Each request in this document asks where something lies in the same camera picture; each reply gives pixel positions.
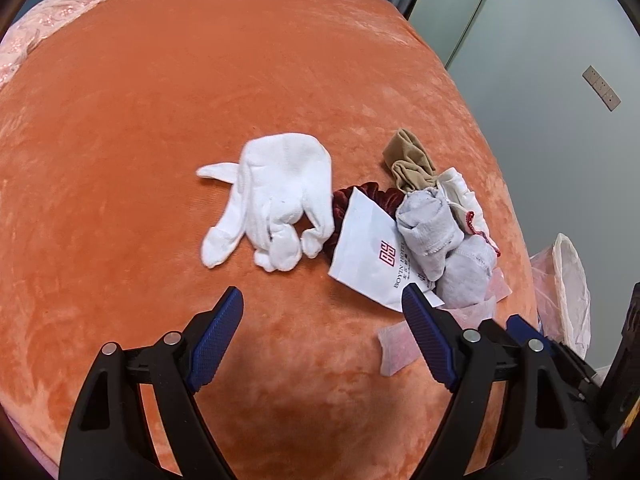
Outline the wall switch panel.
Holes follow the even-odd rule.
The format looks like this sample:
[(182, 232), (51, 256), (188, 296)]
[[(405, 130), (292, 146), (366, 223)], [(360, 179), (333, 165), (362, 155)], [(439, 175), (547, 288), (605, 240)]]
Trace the wall switch panel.
[(593, 88), (610, 112), (620, 105), (620, 97), (592, 65), (585, 69), (582, 73), (582, 78)]

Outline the white cotton glove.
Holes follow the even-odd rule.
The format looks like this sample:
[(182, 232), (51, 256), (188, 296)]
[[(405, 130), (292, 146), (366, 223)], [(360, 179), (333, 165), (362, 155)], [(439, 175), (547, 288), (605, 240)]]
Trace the white cotton glove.
[(301, 258), (316, 258), (334, 232), (332, 160), (314, 136), (262, 136), (243, 146), (238, 162), (206, 165), (196, 175), (231, 185), (201, 244), (206, 268), (223, 264), (247, 237), (256, 266), (288, 272)]

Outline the tan nylon stocking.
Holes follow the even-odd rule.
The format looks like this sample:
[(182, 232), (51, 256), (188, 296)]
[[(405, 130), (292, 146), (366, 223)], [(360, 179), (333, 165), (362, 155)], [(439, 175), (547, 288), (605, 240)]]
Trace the tan nylon stocking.
[(408, 129), (398, 129), (383, 150), (385, 165), (395, 186), (408, 194), (434, 188), (437, 171), (419, 139)]

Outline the standing floor mirror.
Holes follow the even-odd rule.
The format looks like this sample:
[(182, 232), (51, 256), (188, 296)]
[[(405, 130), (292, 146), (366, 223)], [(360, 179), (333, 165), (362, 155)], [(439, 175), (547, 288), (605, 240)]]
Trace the standing floor mirror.
[(416, 0), (409, 22), (449, 68), (485, 1)]

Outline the dark red velvet scrunchie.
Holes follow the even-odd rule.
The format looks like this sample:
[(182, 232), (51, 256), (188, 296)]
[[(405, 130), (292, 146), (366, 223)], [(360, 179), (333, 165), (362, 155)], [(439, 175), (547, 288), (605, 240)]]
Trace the dark red velvet scrunchie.
[(335, 191), (332, 197), (334, 232), (322, 247), (322, 252), (326, 255), (326, 258), (328, 258), (329, 261), (333, 260), (346, 210), (348, 208), (350, 198), (352, 197), (352, 192), (355, 190), (360, 191), (362, 194), (367, 196), (367, 198), (373, 200), (386, 212), (386, 214), (390, 216), (390, 218), (395, 218), (396, 211), (405, 198), (405, 194), (401, 192), (401, 190), (398, 190), (398, 188), (381, 190), (376, 182), (366, 182)]

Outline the pink plastic wrapper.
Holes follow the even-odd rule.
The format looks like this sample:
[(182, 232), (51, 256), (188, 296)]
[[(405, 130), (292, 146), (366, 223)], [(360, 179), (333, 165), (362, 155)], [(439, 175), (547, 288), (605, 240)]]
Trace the pink plastic wrapper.
[[(479, 304), (462, 309), (447, 309), (458, 324), (466, 328), (477, 328), (480, 322), (493, 318), (497, 304), (512, 294), (512, 289), (500, 268), (495, 268), (489, 280), (486, 298)], [(387, 326), (378, 331), (378, 342), (382, 349), (380, 374), (390, 377), (420, 358), (421, 352), (406, 321)]]

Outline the white paper bag red logo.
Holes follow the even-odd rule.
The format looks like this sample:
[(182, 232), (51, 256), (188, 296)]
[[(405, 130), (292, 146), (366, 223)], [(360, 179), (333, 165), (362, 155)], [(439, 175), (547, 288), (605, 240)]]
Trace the white paper bag red logo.
[(414, 261), (395, 220), (358, 188), (346, 208), (329, 276), (396, 312), (402, 310), (402, 291), (410, 284), (434, 307), (444, 304)]

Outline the pink lace bedding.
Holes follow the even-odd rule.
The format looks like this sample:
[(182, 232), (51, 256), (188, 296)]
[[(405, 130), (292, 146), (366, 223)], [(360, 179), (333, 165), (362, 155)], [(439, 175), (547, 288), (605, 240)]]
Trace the pink lace bedding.
[(1, 40), (1, 88), (41, 41), (106, 0), (42, 0), (12, 24)]

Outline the white trash bag bin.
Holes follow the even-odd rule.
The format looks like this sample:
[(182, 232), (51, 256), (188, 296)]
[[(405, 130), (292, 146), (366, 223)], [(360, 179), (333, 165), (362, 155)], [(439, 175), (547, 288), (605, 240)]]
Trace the white trash bag bin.
[(574, 244), (559, 233), (553, 244), (531, 256), (529, 263), (542, 332), (585, 359), (591, 342), (591, 297)]

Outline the grey sock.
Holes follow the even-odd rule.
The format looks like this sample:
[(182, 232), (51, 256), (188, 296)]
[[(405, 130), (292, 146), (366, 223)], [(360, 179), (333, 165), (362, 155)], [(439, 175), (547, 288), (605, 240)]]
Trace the grey sock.
[(408, 193), (396, 210), (398, 231), (430, 282), (444, 274), (447, 256), (464, 240), (464, 233), (438, 188)]
[(436, 295), (448, 309), (462, 309), (485, 300), (497, 253), (484, 237), (472, 235), (446, 258)]

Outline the orange velvet bed cover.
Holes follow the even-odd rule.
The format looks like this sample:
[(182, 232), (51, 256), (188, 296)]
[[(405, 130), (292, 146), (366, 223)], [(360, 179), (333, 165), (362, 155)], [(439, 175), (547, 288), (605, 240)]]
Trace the orange velvet bed cover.
[(107, 0), (32, 51), (1, 92), (1, 403), (47, 455), (101, 347), (181, 330), (229, 286), (238, 331), (196, 400), (241, 479), (405, 479), (446, 410), (423, 362), (380, 374), (400, 321), (329, 277), (267, 273), (239, 244), (201, 264), (228, 186), (196, 175), (250, 139), (315, 136), (336, 188), (387, 188), (411, 130), (476, 193), (512, 292), (527, 249), (490, 147), (437, 55), (384, 0)]

